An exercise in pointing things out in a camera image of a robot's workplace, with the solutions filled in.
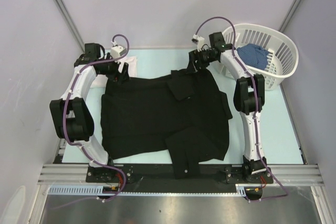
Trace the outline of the black long sleeve shirt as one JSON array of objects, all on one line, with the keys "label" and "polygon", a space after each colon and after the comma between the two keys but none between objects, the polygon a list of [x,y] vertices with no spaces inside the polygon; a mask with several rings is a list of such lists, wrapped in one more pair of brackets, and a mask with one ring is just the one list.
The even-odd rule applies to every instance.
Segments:
[{"label": "black long sleeve shirt", "polygon": [[155,79],[108,80],[101,98],[102,146],[113,159],[169,152],[175,178],[223,160],[232,114],[209,70],[173,70]]}]

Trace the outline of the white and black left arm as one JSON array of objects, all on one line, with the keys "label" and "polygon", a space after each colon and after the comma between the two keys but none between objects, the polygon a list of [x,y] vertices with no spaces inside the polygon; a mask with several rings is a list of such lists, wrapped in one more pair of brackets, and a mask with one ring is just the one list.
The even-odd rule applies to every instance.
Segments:
[{"label": "white and black left arm", "polygon": [[49,104],[57,136],[80,149],[91,167],[99,167],[97,174],[105,182],[115,178],[116,169],[109,165],[109,155],[94,134],[95,123],[86,99],[97,76],[106,76],[117,84],[129,81],[129,65],[120,63],[127,53],[128,48],[116,43],[109,52],[98,43],[85,44],[84,53],[74,63],[67,90]]}]

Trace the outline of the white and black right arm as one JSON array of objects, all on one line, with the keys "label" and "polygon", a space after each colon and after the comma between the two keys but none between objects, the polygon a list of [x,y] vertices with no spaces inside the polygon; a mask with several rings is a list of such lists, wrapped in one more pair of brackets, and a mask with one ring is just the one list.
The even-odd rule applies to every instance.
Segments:
[{"label": "white and black right arm", "polygon": [[205,49],[205,39],[193,35],[192,42],[197,48],[189,52],[187,71],[194,73],[205,69],[211,62],[218,61],[236,80],[233,102],[240,113],[245,138],[241,174],[245,181],[254,183],[267,171],[260,136],[260,116],[265,104],[265,78],[247,67],[234,45],[225,43],[221,32],[210,34],[209,39],[210,46]]}]

